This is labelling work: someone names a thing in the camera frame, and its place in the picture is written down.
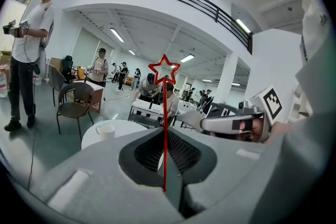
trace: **floor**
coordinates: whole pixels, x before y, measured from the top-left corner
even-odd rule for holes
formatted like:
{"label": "floor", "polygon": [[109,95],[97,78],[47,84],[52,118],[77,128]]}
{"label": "floor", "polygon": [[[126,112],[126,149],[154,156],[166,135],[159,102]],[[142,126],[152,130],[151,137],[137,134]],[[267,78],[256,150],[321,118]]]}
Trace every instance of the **floor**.
{"label": "floor", "polygon": [[[102,101],[100,114],[91,112],[95,123],[107,119],[127,120],[134,92],[124,85],[123,91],[116,92],[117,83],[107,83],[106,102]],[[14,177],[22,185],[28,186],[32,164],[32,147],[34,142],[34,161],[30,186],[44,173],[60,164],[81,150],[81,142],[76,120],[60,116],[61,135],[58,134],[56,112],[52,90],[45,81],[35,88],[36,125],[35,129],[26,127],[27,116],[20,100],[21,124],[23,128],[15,133],[4,131],[10,120],[10,103],[8,97],[0,98],[0,159],[4,159]],[[82,134],[92,126],[88,115],[80,118]]]}

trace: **cup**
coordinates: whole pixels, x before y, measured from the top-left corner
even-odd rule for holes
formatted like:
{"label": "cup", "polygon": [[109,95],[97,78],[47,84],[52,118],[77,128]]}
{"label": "cup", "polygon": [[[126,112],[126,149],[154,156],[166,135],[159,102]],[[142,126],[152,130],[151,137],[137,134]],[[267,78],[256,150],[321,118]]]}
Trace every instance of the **cup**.
{"label": "cup", "polygon": [[96,126],[96,132],[97,134],[99,134],[102,140],[106,140],[111,137],[114,137],[115,131],[116,131],[116,128],[114,128],[114,126],[109,123],[104,123],[104,124]]}

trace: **water bottle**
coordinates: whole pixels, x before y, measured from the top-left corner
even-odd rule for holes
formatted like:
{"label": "water bottle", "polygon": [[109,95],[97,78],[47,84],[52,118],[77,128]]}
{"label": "water bottle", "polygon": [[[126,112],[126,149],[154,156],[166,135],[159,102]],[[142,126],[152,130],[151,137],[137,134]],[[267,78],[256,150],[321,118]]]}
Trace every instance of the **water bottle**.
{"label": "water bottle", "polygon": [[0,98],[8,95],[5,69],[0,69]]}

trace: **red star outline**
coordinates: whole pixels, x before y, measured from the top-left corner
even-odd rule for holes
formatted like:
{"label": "red star outline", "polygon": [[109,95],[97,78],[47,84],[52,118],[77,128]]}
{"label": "red star outline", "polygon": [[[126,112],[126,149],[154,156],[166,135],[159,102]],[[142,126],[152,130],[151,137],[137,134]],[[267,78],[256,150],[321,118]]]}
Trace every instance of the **red star outline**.
{"label": "red star outline", "polygon": [[[158,66],[161,66],[162,65],[162,62],[163,60],[166,61],[167,65],[168,66],[175,66],[173,68],[173,70],[170,72],[171,75],[172,75],[172,79],[169,79],[169,78],[165,78],[165,77],[162,77],[161,79],[158,79],[158,76],[159,76],[159,72],[154,68],[154,67],[158,67]],[[180,64],[179,63],[174,63],[174,62],[169,62],[166,54],[162,55],[162,58],[160,60],[160,62],[158,63],[150,63],[148,65],[148,67],[153,70],[153,72],[155,73],[155,81],[154,81],[154,84],[155,85],[158,85],[160,82],[163,82],[163,80],[165,80],[166,82],[170,82],[172,84],[176,84],[176,80],[175,80],[175,72],[180,68]]]}

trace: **table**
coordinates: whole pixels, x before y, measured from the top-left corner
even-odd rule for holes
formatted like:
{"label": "table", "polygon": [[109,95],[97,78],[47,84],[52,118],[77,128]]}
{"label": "table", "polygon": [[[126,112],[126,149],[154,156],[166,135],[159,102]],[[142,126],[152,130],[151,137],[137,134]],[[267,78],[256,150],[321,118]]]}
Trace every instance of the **table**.
{"label": "table", "polygon": [[[74,82],[79,82],[79,83],[84,83],[84,80],[76,80]],[[102,86],[99,86],[97,84],[94,84],[90,81],[86,81],[86,84],[90,85],[91,87],[93,87],[94,89],[94,96],[93,96],[93,99],[91,100],[91,103],[92,105],[90,106],[90,110],[91,111],[94,111],[94,112],[97,112],[97,113],[100,113],[100,107],[101,107],[101,98],[103,96],[103,90],[104,90],[104,87]],[[98,109],[96,109],[94,107],[95,104],[99,104],[98,106]]]}
{"label": "table", "polygon": [[128,120],[130,120],[134,110],[141,111],[143,113],[149,114],[150,116],[163,117],[163,107],[158,104],[152,104],[151,109],[149,109],[150,104],[150,102],[136,99],[131,105]]}
{"label": "table", "polygon": [[112,124],[115,127],[115,133],[114,137],[119,137],[139,131],[147,130],[142,125],[139,125],[135,122],[129,122],[126,120],[107,120],[107,121],[101,121],[96,123],[95,125],[91,126],[84,134],[82,139],[82,150],[94,143],[98,143],[100,141],[103,141],[101,136],[97,134],[96,127],[105,123]]}

